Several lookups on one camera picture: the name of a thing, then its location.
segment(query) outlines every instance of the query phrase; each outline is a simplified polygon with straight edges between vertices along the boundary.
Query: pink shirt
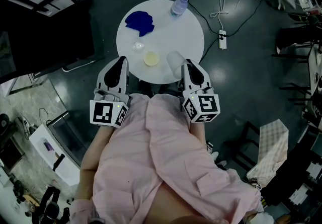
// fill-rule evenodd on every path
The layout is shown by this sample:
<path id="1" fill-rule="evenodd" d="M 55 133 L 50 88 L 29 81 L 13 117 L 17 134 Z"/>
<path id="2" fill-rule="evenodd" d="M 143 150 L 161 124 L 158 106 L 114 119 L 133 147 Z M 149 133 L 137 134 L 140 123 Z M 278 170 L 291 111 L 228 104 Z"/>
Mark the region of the pink shirt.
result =
<path id="1" fill-rule="evenodd" d="M 95 174 L 93 200 L 76 200 L 71 224 L 142 223 L 164 181 L 201 215 L 238 224 L 251 210 L 262 211 L 260 193 L 235 170 L 221 170 L 189 133 L 179 99 L 132 95 L 131 106 L 104 148 Z"/>

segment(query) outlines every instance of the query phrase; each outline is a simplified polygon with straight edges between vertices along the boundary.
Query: checkered cloth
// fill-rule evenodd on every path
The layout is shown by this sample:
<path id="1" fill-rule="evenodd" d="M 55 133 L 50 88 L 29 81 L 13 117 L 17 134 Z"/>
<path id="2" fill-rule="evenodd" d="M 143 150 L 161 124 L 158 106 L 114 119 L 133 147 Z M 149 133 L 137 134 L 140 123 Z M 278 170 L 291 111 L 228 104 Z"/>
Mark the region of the checkered cloth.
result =
<path id="1" fill-rule="evenodd" d="M 247 178 L 257 178 L 262 187 L 276 175 L 276 171 L 287 159 L 288 129 L 277 119 L 260 129 L 258 161 L 248 173 Z"/>

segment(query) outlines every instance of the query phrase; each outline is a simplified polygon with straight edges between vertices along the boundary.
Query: white round table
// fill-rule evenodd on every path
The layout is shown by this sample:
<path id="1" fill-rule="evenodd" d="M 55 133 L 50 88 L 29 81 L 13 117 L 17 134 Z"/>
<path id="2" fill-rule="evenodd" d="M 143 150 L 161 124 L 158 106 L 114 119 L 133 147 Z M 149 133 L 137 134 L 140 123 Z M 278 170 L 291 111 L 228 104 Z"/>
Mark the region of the white round table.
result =
<path id="1" fill-rule="evenodd" d="M 173 1 L 150 0 L 132 8 L 122 19 L 116 35 L 116 46 L 120 56 L 126 56 L 129 70 L 137 78 L 152 84 L 169 84 L 178 81 L 173 76 L 166 56 L 177 50 L 184 58 L 199 62 L 204 49 L 204 36 L 197 18 L 190 10 L 174 19 L 169 11 Z M 145 11 L 153 17 L 154 30 L 139 37 L 139 31 L 126 27 L 125 19 L 135 11 Z M 134 50 L 133 44 L 144 44 L 142 50 Z M 147 66 L 144 55 L 154 51 L 159 54 L 157 65 Z"/>

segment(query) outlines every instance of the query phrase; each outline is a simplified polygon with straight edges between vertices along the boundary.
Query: plastic water bottle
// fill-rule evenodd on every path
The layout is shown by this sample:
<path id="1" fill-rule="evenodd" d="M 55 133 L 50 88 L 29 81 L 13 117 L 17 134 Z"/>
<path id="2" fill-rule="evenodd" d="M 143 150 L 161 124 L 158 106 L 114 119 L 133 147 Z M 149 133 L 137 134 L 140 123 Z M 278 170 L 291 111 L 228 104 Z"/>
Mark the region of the plastic water bottle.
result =
<path id="1" fill-rule="evenodd" d="M 184 13 L 188 7 L 188 0 L 176 0 L 170 9 L 170 15 L 177 18 Z"/>

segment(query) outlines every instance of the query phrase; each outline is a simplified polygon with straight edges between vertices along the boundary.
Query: power strip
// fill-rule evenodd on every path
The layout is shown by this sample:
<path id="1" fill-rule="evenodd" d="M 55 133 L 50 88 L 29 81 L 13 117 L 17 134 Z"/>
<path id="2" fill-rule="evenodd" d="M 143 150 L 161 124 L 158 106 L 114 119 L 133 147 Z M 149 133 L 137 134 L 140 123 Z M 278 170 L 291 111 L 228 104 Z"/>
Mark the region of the power strip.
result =
<path id="1" fill-rule="evenodd" d="M 223 30 L 219 30 L 219 48 L 220 49 L 227 48 L 226 32 Z"/>

